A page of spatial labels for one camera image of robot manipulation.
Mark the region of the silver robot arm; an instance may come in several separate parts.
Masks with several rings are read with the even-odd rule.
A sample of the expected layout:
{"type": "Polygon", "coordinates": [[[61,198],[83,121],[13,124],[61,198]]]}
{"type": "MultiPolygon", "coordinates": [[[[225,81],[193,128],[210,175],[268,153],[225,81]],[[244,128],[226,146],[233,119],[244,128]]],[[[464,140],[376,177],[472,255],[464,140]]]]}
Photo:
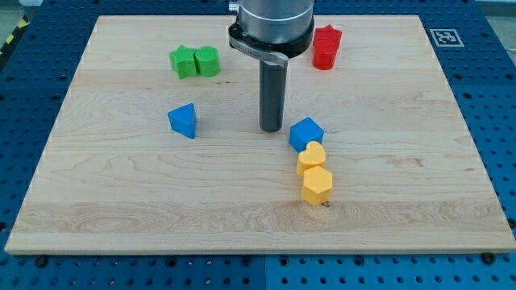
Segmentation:
{"type": "Polygon", "coordinates": [[[286,68],[310,46],[314,0],[236,0],[228,9],[236,16],[229,44],[246,56],[286,68]]]}

